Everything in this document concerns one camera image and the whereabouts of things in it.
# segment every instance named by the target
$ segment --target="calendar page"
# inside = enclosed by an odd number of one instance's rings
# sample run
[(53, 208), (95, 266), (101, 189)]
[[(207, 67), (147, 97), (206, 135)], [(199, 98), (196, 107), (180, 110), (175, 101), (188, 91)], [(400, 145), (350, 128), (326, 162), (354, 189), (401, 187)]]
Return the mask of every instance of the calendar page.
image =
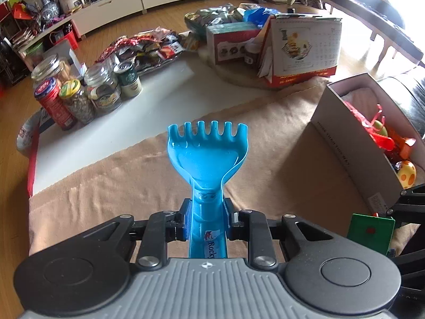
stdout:
[(271, 20), (273, 75), (307, 73), (337, 65), (341, 23), (320, 19)]

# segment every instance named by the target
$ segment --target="blue plastic rake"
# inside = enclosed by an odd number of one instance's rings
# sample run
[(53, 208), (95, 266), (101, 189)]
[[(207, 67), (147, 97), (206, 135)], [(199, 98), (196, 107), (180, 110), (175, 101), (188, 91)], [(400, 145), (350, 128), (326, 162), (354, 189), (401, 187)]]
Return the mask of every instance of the blue plastic rake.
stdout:
[(184, 124), (184, 135), (176, 124), (168, 127), (168, 155), (178, 173), (192, 186), (191, 220), (188, 224), (189, 258), (226, 258), (223, 210), (223, 186), (238, 171), (248, 152), (248, 127), (224, 123), (222, 135), (218, 122), (211, 122), (210, 134), (205, 122), (198, 121), (198, 132)]

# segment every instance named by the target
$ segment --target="yellow jar lid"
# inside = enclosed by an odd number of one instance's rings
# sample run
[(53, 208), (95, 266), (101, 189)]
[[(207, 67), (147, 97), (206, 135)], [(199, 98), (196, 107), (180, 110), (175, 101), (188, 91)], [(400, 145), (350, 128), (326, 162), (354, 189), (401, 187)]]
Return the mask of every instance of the yellow jar lid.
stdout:
[(79, 82), (78, 79), (68, 80), (67, 82), (64, 82), (62, 84), (62, 87), (60, 88), (60, 91), (59, 91), (59, 97), (65, 98), (65, 99), (70, 98), (73, 96), (73, 94), (78, 92), (80, 87), (81, 87), (81, 83)]

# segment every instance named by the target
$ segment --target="blue plastic bag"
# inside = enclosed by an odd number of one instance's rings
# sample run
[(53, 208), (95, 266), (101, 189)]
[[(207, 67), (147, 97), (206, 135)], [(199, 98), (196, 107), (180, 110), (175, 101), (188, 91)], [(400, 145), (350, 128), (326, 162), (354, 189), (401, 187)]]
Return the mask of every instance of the blue plastic bag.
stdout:
[(251, 22), (257, 25), (260, 29), (263, 28), (270, 15), (280, 13), (274, 8), (257, 8), (255, 10), (246, 10), (244, 14), (244, 22)]

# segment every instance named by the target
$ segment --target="gray ribbed plate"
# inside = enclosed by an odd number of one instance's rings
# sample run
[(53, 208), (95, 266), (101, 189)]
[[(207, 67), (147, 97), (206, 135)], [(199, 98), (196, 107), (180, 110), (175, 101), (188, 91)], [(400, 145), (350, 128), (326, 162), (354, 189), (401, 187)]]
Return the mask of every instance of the gray ribbed plate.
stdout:
[[(25, 312), (22, 319), (47, 317)], [(243, 259), (175, 259), (141, 272), (127, 292), (97, 312), (74, 319), (325, 319), (293, 299), (271, 272)], [(389, 319), (384, 311), (370, 318)]]

